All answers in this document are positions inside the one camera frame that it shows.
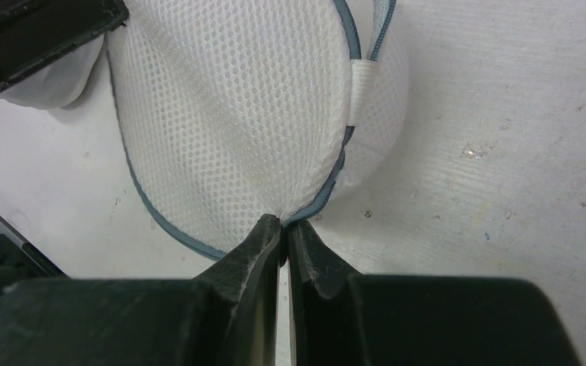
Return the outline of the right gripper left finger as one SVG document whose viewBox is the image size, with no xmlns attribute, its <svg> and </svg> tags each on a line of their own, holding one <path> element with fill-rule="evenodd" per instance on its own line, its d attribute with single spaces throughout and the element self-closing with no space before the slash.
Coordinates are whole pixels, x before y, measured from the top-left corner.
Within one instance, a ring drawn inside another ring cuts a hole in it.
<svg viewBox="0 0 586 366">
<path fill-rule="evenodd" d="M 0 365 L 272 365 L 282 226 L 192 279 L 27 279 L 0 292 Z"/>
</svg>

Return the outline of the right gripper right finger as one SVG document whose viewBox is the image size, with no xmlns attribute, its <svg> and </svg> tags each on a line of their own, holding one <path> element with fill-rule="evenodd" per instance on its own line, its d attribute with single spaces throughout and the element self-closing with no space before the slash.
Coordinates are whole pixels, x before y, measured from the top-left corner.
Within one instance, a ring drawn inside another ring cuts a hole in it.
<svg viewBox="0 0 586 366">
<path fill-rule="evenodd" d="M 517 278 L 363 274 L 286 230 L 295 365 L 578 365 L 549 298 Z"/>
</svg>

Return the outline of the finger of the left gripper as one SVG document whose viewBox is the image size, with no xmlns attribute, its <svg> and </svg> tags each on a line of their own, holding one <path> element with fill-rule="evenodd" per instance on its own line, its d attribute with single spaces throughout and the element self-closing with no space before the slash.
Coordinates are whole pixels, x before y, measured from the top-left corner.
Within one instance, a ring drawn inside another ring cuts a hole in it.
<svg viewBox="0 0 586 366">
<path fill-rule="evenodd" d="M 123 1 L 0 1 L 0 94 L 128 18 Z"/>
</svg>

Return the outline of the blue-trimmed mesh laundry bag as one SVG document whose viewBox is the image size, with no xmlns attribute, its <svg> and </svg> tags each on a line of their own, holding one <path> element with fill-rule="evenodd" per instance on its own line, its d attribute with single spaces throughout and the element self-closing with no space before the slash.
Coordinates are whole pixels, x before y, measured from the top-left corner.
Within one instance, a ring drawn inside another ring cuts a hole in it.
<svg viewBox="0 0 586 366">
<path fill-rule="evenodd" d="M 126 24 L 4 91 L 77 100 L 101 52 L 134 185 L 174 239 L 219 259 L 361 185 L 398 140 L 408 62 L 395 1 L 128 1 Z"/>
</svg>

